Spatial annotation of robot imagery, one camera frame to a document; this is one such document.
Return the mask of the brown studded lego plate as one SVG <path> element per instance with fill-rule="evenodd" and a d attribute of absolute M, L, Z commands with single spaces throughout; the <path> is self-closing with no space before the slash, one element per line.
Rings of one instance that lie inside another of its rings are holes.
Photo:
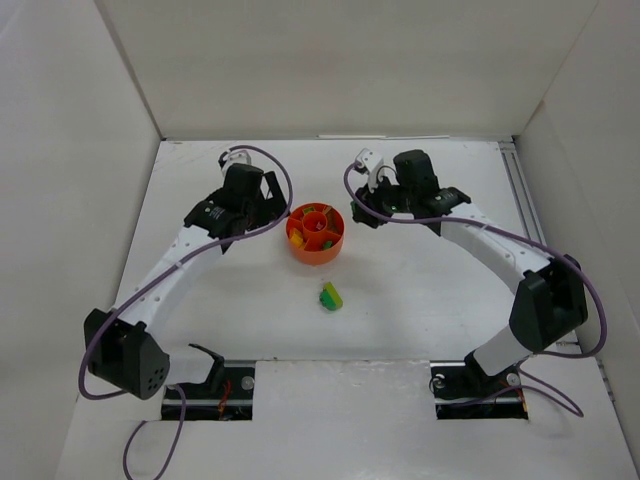
<path fill-rule="evenodd" d="M 327 215 L 328 212 L 332 210 L 332 206 L 319 202 L 311 202 L 302 205 L 300 207 L 300 210 L 302 211 L 302 216 L 305 216 L 307 213 L 310 213 L 312 211 L 320 212 L 324 215 Z"/>

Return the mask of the yellow square lego brick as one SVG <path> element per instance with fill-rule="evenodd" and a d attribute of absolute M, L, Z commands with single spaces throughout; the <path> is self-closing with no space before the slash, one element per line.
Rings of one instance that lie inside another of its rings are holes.
<path fill-rule="evenodd" d="M 298 230 L 292 230 L 289 236 L 290 243 L 298 249 L 303 249 L 306 245 L 306 240 L 301 232 Z"/>

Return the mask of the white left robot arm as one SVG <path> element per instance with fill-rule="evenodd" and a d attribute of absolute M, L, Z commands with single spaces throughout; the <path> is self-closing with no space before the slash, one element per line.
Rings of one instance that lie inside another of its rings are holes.
<path fill-rule="evenodd" d="M 241 163 L 228 167 L 223 185 L 186 215 L 168 250 L 130 297 L 107 312 L 95 309 L 86 317 L 81 395 L 92 396 L 85 386 L 86 374 L 141 400 L 166 385 L 214 388 L 222 357 L 194 343 L 166 352 L 161 333 L 189 289 L 232 243 L 274 228 L 290 205 L 275 172 Z"/>

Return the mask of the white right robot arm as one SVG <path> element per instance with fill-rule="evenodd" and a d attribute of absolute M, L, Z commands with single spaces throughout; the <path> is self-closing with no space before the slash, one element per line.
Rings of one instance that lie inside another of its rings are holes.
<path fill-rule="evenodd" d="M 467 194 L 440 185 L 426 152 L 402 152 L 386 165 L 381 155 L 363 149 L 347 170 L 367 178 L 349 193 L 355 222 L 371 228 L 424 225 L 478 260 L 514 296 L 504 328 L 467 354 L 462 365 L 433 374 L 438 397 L 481 398 L 497 392 L 517 364 L 587 320 L 579 264 L 491 224 Z"/>

